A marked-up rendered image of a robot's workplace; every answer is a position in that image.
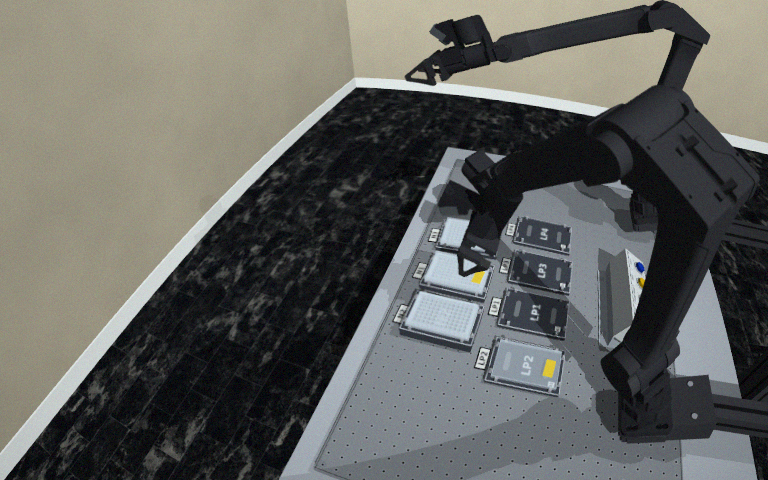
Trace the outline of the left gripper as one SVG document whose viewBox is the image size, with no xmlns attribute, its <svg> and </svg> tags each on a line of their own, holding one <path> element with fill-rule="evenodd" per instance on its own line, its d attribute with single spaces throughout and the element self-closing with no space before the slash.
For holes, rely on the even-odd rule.
<svg viewBox="0 0 768 480">
<path fill-rule="evenodd" d="M 491 217 L 490 213 L 485 207 L 485 203 L 483 208 L 486 214 L 494 220 L 494 223 L 485 235 L 484 239 L 468 231 L 465 231 L 463 240 L 457 252 L 458 274 L 462 277 L 466 277 L 477 272 L 486 271 L 490 268 L 491 262 L 482 258 L 483 255 L 472 250 L 471 247 L 475 248 L 475 246 L 478 246 L 486 250 L 486 254 L 494 256 L 498 250 L 502 231 L 510 220 L 499 220 Z M 477 266 L 464 271 L 464 259 L 475 263 Z"/>
</svg>

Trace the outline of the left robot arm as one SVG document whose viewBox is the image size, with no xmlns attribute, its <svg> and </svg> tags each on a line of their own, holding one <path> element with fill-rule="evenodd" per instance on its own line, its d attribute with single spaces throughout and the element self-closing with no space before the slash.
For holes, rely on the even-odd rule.
<svg viewBox="0 0 768 480">
<path fill-rule="evenodd" d="M 621 180 L 656 207 L 657 233 L 633 322 L 601 359 L 621 394 L 625 437 L 671 433 L 666 368 L 680 354 L 678 328 L 725 233 L 760 181 L 693 105 L 680 88 L 654 85 L 495 164 L 480 149 L 461 169 L 479 194 L 449 180 L 438 202 L 442 216 L 473 210 L 467 231 L 482 239 L 494 223 L 484 203 L 491 217 L 508 220 L 522 193 L 580 180 L 587 187 Z"/>
</svg>

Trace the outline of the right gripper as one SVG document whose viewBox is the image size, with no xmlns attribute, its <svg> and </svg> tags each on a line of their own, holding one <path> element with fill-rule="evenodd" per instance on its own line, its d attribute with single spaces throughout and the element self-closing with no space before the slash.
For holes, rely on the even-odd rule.
<svg viewBox="0 0 768 480">
<path fill-rule="evenodd" d="M 408 82 L 415 82 L 415 83 L 421 83 L 426 84 L 430 86 L 435 86 L 436 80 L 435 80 L 435 73 L 438 73 L 440 76 L 441 81 L 448 80 L 454 73 L 470 70 L 468 68 L 465 59 L 462 59 L 463 62 L 455 63 L 448 66 L 443 66 L 442 61 L 439 56 L 440 50 L 437 50 L 435 53 L 433 53 L 430 57 L 427 59 L 424 59 L 421 63 L 419 63 L 414 69 L 412 69 L 408 74 L 405 75 L 405 79 Z M 433 66 L 439 66 L 439 69 L 433 69 Z M 424 69 L 423 69 L 424 68 Z M 418 78 L 411 78 L 411 76 L 416 72 L 425 72 L 427 79 L 418 79 Z"/>
</svg>

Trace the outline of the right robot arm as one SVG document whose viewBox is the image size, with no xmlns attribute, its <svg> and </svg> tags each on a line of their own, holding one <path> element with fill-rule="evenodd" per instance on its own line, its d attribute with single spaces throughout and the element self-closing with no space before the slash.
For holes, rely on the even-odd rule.
<svg viewBox="0 0 768 480">
<path fill-rule="evenodd" d="M 708 44 L 710 34 L 683 8 L 665 0 L 657 1 L 650 6 L 640 5 L 539 29 L 516 32 L 504 35 L 496 42 L 492 41 L 480 15 L 436 23 L 429 32 L 444 45 L 449 45 L 451 41 L 454 43 L 455 47 L 448 47 L 439 52 L 443 66 L 463 62 L 462 59 L 465 59 L 464 65 L 467 64 L 468 68 L 474 69 L 490 65 L 490 61 L 509 63 L 544 52 L 654 32 L 658 29 L 666 29 L 675 34 L 657 85 L 683 89 L 703 44 Z M 470 45 L 477 42 L 480 43 L 464 46 L 465 43 Z M 461 56 L 461 48 L 464 48 L 464 56 Z M 636 225 L 658 222 L 656 207 L 634 190 L 631 197 Z"/>
</svg>

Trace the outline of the grey perforated work table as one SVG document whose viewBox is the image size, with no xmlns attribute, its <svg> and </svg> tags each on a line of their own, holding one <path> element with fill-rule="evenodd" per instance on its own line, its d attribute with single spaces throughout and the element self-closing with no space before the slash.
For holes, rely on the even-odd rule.
<svg viewBox="0 0 768 480">
<path fill-rule="evenodd" d="M 569 256 L 514 244 L 503 229 L 485 302 L 425 289 L 412 278 L 429 264 L 438 204 L 340 415 L 313 467 L 338 480 L 683 480 L 681 440 L 630 443 L 618 436 L 618 391 L 601 359 L 598 270 L 627 249 L 647 274 L 654 231 L 633 230 L 633 191 L 583 181 L 526 191 L 520 216 L 572 227 Z M 515 250 L 572 261 L 570 294 L 508 283 Z M 502 259 L 508 274 L 499 273 Z M 498 327 L 507 288 L 570 300 L 565 340 Z M 400 335 L 392 322 L 416 291 L 484 306 L 471 352 Z M 488 315 L 501 298 L 498 317 Z M 497 337 L 564 350 L 558 397 L 484 382 Z M 485 370 L 474 368 L 491 349 Z"/>
</svg>

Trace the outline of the grey operator panel with colored buttons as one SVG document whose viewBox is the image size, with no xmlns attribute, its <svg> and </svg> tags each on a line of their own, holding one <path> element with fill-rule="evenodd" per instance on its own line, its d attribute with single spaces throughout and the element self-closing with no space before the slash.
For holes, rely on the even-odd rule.
<svg viewBox="0 0 768 480">
<path fill-rule="evenodd" d="M 598 270 L 598 346 L 615 348 L 623 341 L 634 319 L 645 278 L 644 263 L 626 248 L 609 261 L 606 271 Z"/>
</svg>

